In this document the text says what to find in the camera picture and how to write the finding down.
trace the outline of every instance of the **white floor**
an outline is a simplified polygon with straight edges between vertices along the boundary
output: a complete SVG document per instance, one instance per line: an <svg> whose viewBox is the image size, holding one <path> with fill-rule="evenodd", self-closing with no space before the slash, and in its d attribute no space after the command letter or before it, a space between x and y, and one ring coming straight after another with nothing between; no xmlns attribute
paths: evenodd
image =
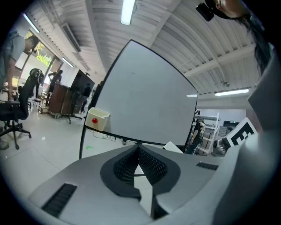
<svg viewBox="0 0 281 225"><path fill-rule="evenodd" d="M40 184L78 160L84 119L71 120L69 124L67 118L54 119L51 115L38 114L34 107L27 120L22 121L23 128L31 132L31 139L17 132L20 149L16 150L12 133L2 137L10 147L0 151L1 171L18 195L29 197ZM83 158L123 147L122 140L103 137L104 134L87 130ZM151 185L146 177L136 177L135 187L142 194L140 204L150 214Z"/></svg>

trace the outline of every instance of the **white ceiling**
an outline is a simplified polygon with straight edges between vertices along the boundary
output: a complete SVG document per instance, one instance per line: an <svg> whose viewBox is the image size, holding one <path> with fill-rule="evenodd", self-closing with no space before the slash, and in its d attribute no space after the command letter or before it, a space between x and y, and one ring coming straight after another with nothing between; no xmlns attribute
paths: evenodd
<svg viewBox="0 0 281 225"><path fill-rule="evenodd" d="M68 60L96 82L133 39L172 63L201 95L254 87L259 73L252 37L235 21L215 16L206 22L195 9L203 1L136 0L130 26L120 23L123 0L40 0L27 13ZM56 34L54 23L64 22L80 53L72 53Z"/></svg>

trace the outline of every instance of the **black office chair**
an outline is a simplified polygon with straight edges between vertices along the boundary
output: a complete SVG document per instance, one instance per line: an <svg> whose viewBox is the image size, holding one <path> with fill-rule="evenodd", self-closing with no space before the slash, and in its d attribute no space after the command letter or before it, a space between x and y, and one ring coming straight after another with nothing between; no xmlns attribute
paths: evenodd
<svg viewBox="0 0 281 225"><path fill-rule="evenodd" d="M29 77L24 87L21 90L18 101L6 101L5 104L0 104L0 120L7 121L6 125L9 127L0 134L0 137L13 132L16 149L19 149L15 135L16 131L29 134L29 138L31 138L30 132L22 129L22 123L18 123L18 120L25 120L28 117L28 98L30 94L33 93L35 85L39 87L39 84L42 83L43 80L44 75L42 71L40 69L32 69L29 72Z"/></svg>

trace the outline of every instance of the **fluorescent light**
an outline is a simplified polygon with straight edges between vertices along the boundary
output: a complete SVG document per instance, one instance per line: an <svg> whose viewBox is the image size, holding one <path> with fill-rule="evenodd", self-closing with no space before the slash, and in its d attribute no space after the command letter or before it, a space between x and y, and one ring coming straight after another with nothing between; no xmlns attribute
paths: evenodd
<svg viewBox="0 0 281 225"><path fill-rule="evenodd" d="M39 33L39 30L34 26L34 24L30 21L30 19L27 17L27 15L24 13L23 14L24 18L27 20L27 22L35 29L37 33Z"/></svg>
<svg viewBox="0 0 281 225"><path fill-rule="evenodd" d="M65 58L62 57L61 59L73 68L73 66Z"/></svg>
<svg viewBox="0 0 281 225"><path fill-rule="evenodd" d="M135 5L135 0L123 0L121 23L124 25L130 25L133 7Z"/></svg>
<svg viewBox="0 0 281 225"><path fill-rule="evenodd" d="M223 95L230 95L230 94L241 94L241 93L248 93L249 89L239 89L234 91L222 91L215 93L215 96L223 96Z"/></svg>
<svg viewBox="0 0 281 225"><path fill-rule="evenodd" d="M198 95L197 94L188 94L187 95L189 98L196 98Z"/></svg>

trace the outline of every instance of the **whiteboard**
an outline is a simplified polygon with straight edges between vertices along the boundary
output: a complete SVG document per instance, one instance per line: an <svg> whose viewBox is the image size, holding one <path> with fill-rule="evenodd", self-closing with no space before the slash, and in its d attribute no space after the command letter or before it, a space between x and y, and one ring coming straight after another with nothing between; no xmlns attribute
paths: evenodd
<svg viewBox="0 0 281 225"><path fill-rule="evenodd" d="M131 40L106 78L96 108L110 113L104 131L146 143L185 145L198 92L170 63Z"/></svg>

